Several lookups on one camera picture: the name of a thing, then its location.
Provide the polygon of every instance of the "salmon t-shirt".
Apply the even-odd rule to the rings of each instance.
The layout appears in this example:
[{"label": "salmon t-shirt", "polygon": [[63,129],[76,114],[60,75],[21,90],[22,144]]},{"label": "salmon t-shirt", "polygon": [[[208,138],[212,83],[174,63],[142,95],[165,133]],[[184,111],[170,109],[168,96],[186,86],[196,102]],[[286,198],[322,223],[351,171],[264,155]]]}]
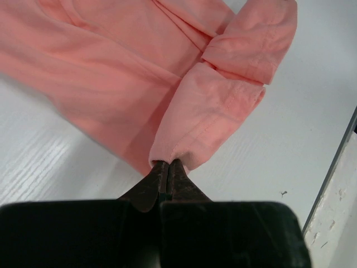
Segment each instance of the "salmon t-shirt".
[{"label": "salmon t-shirt", "polygon": [[262,100],[294,0],[2,0],[0,71],[142,174],[206,162]]}]

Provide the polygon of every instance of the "seam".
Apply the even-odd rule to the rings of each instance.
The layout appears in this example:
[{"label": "seam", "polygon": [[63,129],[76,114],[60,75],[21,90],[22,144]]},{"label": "seam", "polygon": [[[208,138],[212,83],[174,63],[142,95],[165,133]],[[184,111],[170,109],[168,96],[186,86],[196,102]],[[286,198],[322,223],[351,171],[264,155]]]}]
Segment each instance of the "seam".
[{"label": "seam", "polygon": [[[236,90],[240,89],[241,87],[242,87],[242,86],[239,86],[237,89],[234,89],[234,88],[233,88],[233,89],[231,89],[230,91],[228,91],[227,94],[226,94],[225,97],[224,97],[223,103],[229,98],[229,96],[232,94],[233,91],[236,91]],[[232,100],[229,102],[229,104],[228,104],[228,106],[226,107],[226,109],[229,109],[229,107],[230,107],[230,105],[231,105],[231,103],[232,103],[232,101],[233,101],[234,99],[235,99],[235,97],[234,97],[234,95],[233,95],[233,98],[232,98]],[[205,118],[203,118],[199,123],[197,123],[197,124],[195,125],[195,127],[193,127],[189,132],[187,132],[187,133],[177,142],[177,144],[176,144],[175,147],[172,149],[172,152],[171,152],[171,154],[170,154],[170,157],[169,157],[170,160],[171,160],[171,157],[172,157],[173,153],[175,152],[175,149],[176,149],[177,146],[182,142],[182,140],[183,140],[184,138],[186,138],[194,129],[196,129],[196,128],[198,128],[199,126],[201,126],[202,123],[203,123],[204,121],[206,121],[206,119],[209,118],[210,116],[212,116],[212,114],[208,114],[207,116],[205,116]],[[216,118],[215,118],[215,119],[212,118],[211,120],[213,120],[213,121],[210,122],[209,125],[208,125],[204,130],[202,130],[202,131],[195,137],[195,139],[199,138],[199,137],[200,137],[211,125],[213,125],[218,119],[219,119],[219,116],[217,116],[217,115],[216,115]],[[194,141],[188,146],[187,150],[189,150],[189,149],[192,147],[193,144],[194,144]]]},{"label": "seam", "polygon": [[[272,16],[272,19],[270,20],[270,23],[269,24],[272,24],[273,20],[275,19],[276,15],[277,15],[277,12],[278,12],[278,9],[276,8],[275,9],[275,12],[274,12],[274,15]],[[276,28],[277,26],[275,26],[274,30],[275,30],[275,33],[273,35],[273,37],[271,39],[273,39],[276,35]],[[267,40],[268,40],[268,34],[271,32],[272,29],[270,29],[270,27],[267,29],[267,32],[266,32],[266,35],[263,39],[263,42],[262,42],[262,45],[260,47],[260,57],[256,60],[257,64],[255,66],[252,66],[252,63],[253,63],[253,60],[252,59],[250,62],[249,62],[249,65],[253,67],[253,77],[256,75],[257,71],[258,71],[258,67],[259,67],[259,64],[260,62],[262,61],[263,59],[263,51],[264,49],[266,48],[266,45],[267,45]],[[247,68],[247,70],[245,71],[245,77],[247,77],[247,73],[248,73],[248,70],[249,68]]]},{"label": "seam", "polygon": [[[218,49],[218,50],[221,50],[222,52],[225,52],[225,53],[231,53],[230,51],[226,50],[226,49],[223,49],[222,47],[218,47],[218,46],[208,46],[207,49]],[[269,64],[273,65],[274,67],[278,68],[278,66],[274,63],[270,63]]]}]

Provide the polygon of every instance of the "pink fabric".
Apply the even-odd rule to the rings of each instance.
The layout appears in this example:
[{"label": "pink fabric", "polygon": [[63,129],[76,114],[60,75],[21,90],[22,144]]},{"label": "pink fabric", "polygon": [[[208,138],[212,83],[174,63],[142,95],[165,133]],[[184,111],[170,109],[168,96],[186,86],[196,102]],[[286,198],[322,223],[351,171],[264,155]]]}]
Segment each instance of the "pink fabric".
[{"label": "pink fabric", "polygon": [[0,70],[146,174],[207,161],[264,96],[294,0],[3,0]]}]

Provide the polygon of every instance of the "white table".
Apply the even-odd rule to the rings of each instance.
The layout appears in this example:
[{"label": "white table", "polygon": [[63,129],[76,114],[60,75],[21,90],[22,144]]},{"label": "white table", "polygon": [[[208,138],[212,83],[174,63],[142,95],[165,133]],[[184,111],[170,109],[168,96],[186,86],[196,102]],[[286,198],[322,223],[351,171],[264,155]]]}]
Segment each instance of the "white table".
[{"label": "white table", "polygon": [[[357,3],[298,6],[295,40],[263,102],[190,178],[213,200],[284,202],[304,224],[357,105]],[[4,75],[0,176],[0,204],[117,198],[141,178]]]}]

